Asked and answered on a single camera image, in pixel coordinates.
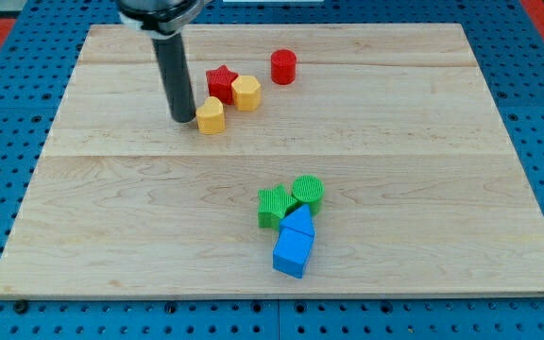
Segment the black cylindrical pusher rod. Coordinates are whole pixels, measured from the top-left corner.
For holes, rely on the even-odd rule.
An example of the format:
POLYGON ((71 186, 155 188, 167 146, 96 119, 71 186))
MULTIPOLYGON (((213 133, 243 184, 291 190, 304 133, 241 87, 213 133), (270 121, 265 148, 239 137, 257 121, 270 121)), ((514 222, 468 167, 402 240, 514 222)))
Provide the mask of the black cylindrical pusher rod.
POLYGON ((152 43, 171 118, 177 123, 193 121, 196 104, 181 34, 152 43))

